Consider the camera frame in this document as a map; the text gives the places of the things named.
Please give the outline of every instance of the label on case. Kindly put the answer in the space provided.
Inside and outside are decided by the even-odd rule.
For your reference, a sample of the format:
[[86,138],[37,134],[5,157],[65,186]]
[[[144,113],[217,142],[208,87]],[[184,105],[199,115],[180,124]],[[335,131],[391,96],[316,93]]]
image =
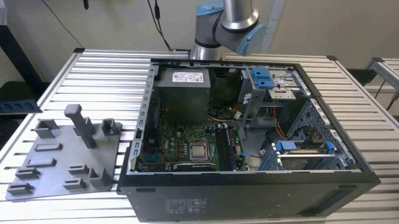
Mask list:
[[174,83],[203,83],[201,72],[173,72],[172,82]]

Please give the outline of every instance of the blue latch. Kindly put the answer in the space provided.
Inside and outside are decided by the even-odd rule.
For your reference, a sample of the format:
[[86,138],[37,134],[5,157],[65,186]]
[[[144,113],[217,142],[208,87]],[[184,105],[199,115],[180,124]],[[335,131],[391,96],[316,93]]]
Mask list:
[[328,149],[328,154],[332,154],[333,153],[333,144],[332,142],[325,142],[325,146],[327,146],[327,149]]
[[275,87],[275,82],[265,68],[252,67],[252,78],[259,89],[272,89]]

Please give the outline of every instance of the aluminum slotted table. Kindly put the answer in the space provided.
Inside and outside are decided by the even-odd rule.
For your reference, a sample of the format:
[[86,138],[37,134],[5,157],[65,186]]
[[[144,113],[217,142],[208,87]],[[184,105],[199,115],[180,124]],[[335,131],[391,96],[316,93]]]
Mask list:
[[[187,52],[138,52],[86,49],[73,53],[37,105],[0,151],[0,221],[12,223],[137,223],[126,197],[114,192],[128,141],[133,139],[150,58],[187,59]],[[325,219],[236,220],[223,223],[399,223],[399,124],[349,75],[325,56],[227,54],[228,61],[300,63],[381,184]],[[8,184],[22,164],[38,119],[70,125],[62,111],[80,104],[93,123],[114,118],[122,124],[113,188],[109,192],[5,201]]]

